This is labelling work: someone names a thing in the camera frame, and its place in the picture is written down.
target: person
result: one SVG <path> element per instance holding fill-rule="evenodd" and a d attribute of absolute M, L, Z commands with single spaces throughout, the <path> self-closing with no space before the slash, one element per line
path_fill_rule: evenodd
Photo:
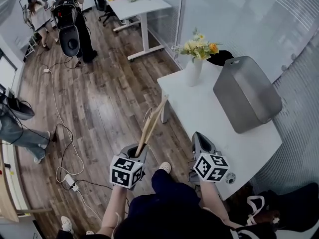
<path fill-rule="evenodd" d="M 200 182 L 205 208 L 191 187 L 176 183 L 164 162 L 152 177 L 155 194 L 132 200 L 126 219 L 127 190 L 115 185 L 101 229 L 83 239 L 275 239 L 270 223 L 243 227 L 229 220 L 214 184 Z"/>
<path fill-rule="evenodd" d="M 59 44 L 58 34 L 52 28 L 51 13 L 50 11 L 46 11 L 48 8 L 49 5 L 46 1 L 28 0 L 29 19 L 34 26 L 35 32 L 41 35 L 42 46 L 45 50 L 50 50 L 46 45 L 46 30 L 48 30 L 56 44 Z"/>
<path fill-rule="evenodd" d="M 45 158 L 45 150 L 50 141 L 56 141 L 54 132 L 41 132 L 21 128 L 18 122 L 8 113 L 0 113 L 0 139 L 9 144 L 25 147 L 39 164 Z"/>
<path fill-rule="evenodd" d="M 89 31 L 86 27 L 84 16 L 78 4 L 83 4 L 84 0 L 73 0 L 78 9 L 78 14 L 75 20 L 75 26 L 79 31 L 79 39 L 80 39 L 80 51 L 77 54 L 77 57 L 80 58 L 83 56 L 83 61 L 85 63 L 91 62 L 96 56 L 97 52 L 93 50 L 91 44 L 91 38 Z"/>

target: orange flower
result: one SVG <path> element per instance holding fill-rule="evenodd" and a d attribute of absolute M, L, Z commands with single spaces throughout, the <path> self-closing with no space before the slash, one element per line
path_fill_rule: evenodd
<path fill-rule="evenodd" d="M 219 53 L 219 49 L 218 49 L 218 45 L 217 45 L 217 43 L 211 43 L 210 45 L 209 45 L 209 48 L 210 48 L 210 50 L 214 53 L 214 54 L 216 54 L 216 53 Z"/>

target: dark hair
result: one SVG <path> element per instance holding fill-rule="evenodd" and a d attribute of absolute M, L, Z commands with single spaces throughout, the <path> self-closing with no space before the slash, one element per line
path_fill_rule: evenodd
<path fill-rule="evenodd" d="M 42 6 L 41 2 L 36 1 L 36 2 L 30 2 L 28 4 L 28 9 L 30 10 L 31 14 L 34 15 L 35 14 L 35 4 L 38 4 L 40 6 Z"/>

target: black pants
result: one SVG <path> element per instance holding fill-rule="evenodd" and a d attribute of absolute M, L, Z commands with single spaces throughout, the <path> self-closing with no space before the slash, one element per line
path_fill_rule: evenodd
<path fill-rule="evenodd" d="M 73 235 L 70 232 L 59 230 L 56 239 L 73 239 Z"/>
<path fill-rule="evenodd" d="M 132 200 L 128 217 L 142 214 L 158 203 L 178 202 L 185 206 L 198 207 L 200 199 L 195 190 L 184 183 L 175 182 L 163 169 L 154 173 L 152 187 L 155 194 L 139 196 Z"/>
<path fill-rule="evenodd" d="M 77 54 L 77 57 L 83 56 L 83 61 L 90 60 L 93 52 L 91 38 L 85 25 L 83 14 L 80 12 L 78 12 L 76 17 L 75 26 L 78 28 L 80 38 L 80 51 Z"/>

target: white cable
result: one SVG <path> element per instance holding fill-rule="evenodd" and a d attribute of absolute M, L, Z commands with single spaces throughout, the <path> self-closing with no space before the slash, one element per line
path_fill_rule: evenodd
<path fill-rule="evenodd" d="M 52 76 L 52 92 L 53 92 L 53 98 L 54 98 L 54 103 L 55 103 L 56 111 L 58 112 L 58 115 L 59 115 L 59 118 L 60 118 L 62 124 L 63 124 L 66 128 L 68 128 L 68 127 L 64 124 L 63 119 L 61 118 L 61 115 L 60 115 L 58 106 L 57 106 L 57 104 L 56 104 L 56 99 L 55 99 L 55 94 L 54 94 L 53 74 L 52 74 L 52 72 L 51 72 L 50 70 L 48 70 L 48 71 L 49 71 L 49 73 L 50 73 L 51 76 Z M 73 141 L 72 141 L 72 137 L 71 137 L 71 134 L 70 134 L 70 131 L 69 131 L 69 130 L 68 130 L 68 134 L 69 134 L 69 137 L 70 137 L 70 141 L 72 142 L 73 148 L 74 148 L 74 150 L 75 150 L 75 153 L 76 153 L 76 155 L 78 156 L 78 158 L 81 160 L 83 167 L 82 167 L 81 172 L 79 172 L 79 173 L 70 173 L 70 172 L 69 172 L 68 170 L 66 170 L 64 167 L 59 166 L 59 167 L 56 169 L 56 173 L 55 173 L 55 179 L 56 179 L 56 181 L 57 181 L 58 183 L 64 182 L 64 179 L 63 179 L 62 181 L 59 181 L 59 180 L 58 180 L 57 175 L 58 175 L 59 169 L 63 169 L 65 172 L 67 172 L 67 173 L 70 174 L 70 175 L 79 175 L 80 173 L 82 173 L 82 172 L 84 171 L 84 162 L 83 162 L 83 160 L 80 158 L 80 156 L 79 156 L 79 154 L 78 154 L 78 152 L 77 152 L 77 150 L 76 150 L 76 148 L 75 148 L 75 146 L 74 146 L 74 143 L 73 143 Z"/>
<path fill-rule="evenodd" d="M 83 198 L 81 192 L 80 192 L 79 190 L 78 190 L 78 192 L 80 193 L 80 196 L 81 196 L 81 198 L 82 198 L 82 200 L 83 200 L 83 203 L 86 205 L 86 207 L 89 208 L 89 209 L 96 215 L 96 217 L 98 217 L 98 219 L 102 222 L 102 220 L 101 220 L 101 218 L 98 216 L 98 214 L 97 214 L 91 207 L 89 207 L 89 206 L 85 203 L 84 198 Z"/>

